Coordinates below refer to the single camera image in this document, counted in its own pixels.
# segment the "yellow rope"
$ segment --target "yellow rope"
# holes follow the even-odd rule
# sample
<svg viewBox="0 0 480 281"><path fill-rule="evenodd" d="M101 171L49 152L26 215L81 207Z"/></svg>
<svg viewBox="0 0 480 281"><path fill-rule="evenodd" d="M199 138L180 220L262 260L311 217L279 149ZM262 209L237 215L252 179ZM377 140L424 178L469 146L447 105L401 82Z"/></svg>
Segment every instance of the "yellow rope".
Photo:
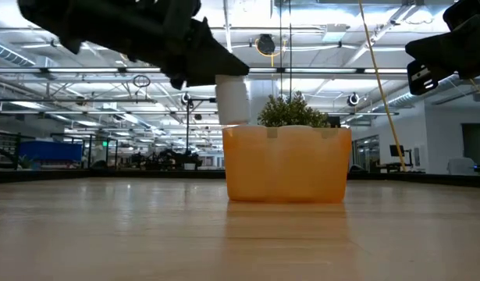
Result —
<svg viewBox="0 0 480 281"><path fill-rule="evenodd" d="M480 94L480 89L479 87L477 87L477 84L474 82L474 80L473 79L469 79L469 80L471 81L472 86L474 86L475 90Z"/></svg>
<svg viewBox="0 0 480 281"><path fill-rule="evenodd" d="M387 118L389 119L390 129L393 131L394 142L396 143L397 153L399 154L399 158L401 160L401 167L403 167L403 171L406 172L406 165L404 164L403 154L401 153L399 140L397 139L393 118L390 116L386 95L384 94L382 89L382 82L380 81L379 68L377 67L377 62L375 61L375 54L373 53L372 41L370 40L370 34L368 33L368 26L366 25L366 20L364 20L363 2L362 0L358 0L358 1L359 1L359 9L361 11L361 17L363 18L364 32L366 33L366 40L368 41L368 47L370 48L370 55L372 55L373 67L375 68L375 75L377 76L377 82L379 83L379 90L380 90L380 94L382 95L383 105L387 112Z"/></svg>
<svg viewBox="0 0 480 281"><path fill-rule="evenodd" d="M265 57L270 57L271 58L271 67L274 67L274 57L278 56L279 54L281 54L281 52L283 51L283 49L286 47L286 40L283 41L283 48L281 48L281 50L279 50L279 52L277 54L272 54L272 55L264 55L262 54L261 50L258 49L258 39L255 40L255 49L257 50L257 52Z"/></svg>

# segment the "wooden table surface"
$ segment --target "wooden table surface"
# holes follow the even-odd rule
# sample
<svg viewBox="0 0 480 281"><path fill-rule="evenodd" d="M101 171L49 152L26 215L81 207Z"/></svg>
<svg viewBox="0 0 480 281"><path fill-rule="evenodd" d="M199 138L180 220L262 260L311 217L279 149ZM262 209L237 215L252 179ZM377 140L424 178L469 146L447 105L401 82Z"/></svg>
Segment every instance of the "wooden table surface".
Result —
<svg viewBox="0 0 480 281"><path fill-rule="evenodd" d="M223 180L2 184L0 280L480 280L480 189L350 181L342 205L276 205Z"/></svg>

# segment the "orange plastic container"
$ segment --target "orange plastic container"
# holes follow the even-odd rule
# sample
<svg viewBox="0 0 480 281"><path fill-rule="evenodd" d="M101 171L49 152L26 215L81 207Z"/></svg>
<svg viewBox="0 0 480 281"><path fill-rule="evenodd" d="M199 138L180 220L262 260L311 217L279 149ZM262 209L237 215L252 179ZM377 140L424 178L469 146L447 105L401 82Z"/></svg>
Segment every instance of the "orange plastic container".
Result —
<svg viewBox="0 0 480 281"><path fill-rule="evenodd" d="M342 202L350 130L235 126L222 137L229 199Z"/></svg>

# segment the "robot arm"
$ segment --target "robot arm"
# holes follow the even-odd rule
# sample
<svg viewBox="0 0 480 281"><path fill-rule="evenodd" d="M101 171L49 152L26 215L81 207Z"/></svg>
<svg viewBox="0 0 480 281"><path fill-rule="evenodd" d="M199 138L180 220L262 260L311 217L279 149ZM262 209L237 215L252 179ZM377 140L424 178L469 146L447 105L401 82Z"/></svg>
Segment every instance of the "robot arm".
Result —
<svg viewBox="0 0 480 281"><path fill-rule="evenodd" d="M192 19L200 0L18 0L23 16L80 52L84 41L161 68L172 86L213 85L216 75L246 76L249 67Z"/></svg>
<svg viewBox="0 0 480 281"><path fill-rule="evenodd" d="M406 45L406 53L415 58L407 67L412 94L433 90L454 73L461 79L480 76L480 0L460 0L443 19L449 33Z"/></svg>

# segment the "white cylinder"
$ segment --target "white cylinder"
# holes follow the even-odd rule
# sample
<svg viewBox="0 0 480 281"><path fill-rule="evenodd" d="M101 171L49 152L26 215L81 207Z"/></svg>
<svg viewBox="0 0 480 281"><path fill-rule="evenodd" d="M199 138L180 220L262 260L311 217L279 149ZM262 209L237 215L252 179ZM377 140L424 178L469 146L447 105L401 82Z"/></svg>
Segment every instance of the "white cylinder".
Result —
<svg viewBox="0 0 480 281"><path fill-rule="evenodd" d="M242 76L215 77L215 95L222 125L246 124L250 119L250 102Z"/></svg>

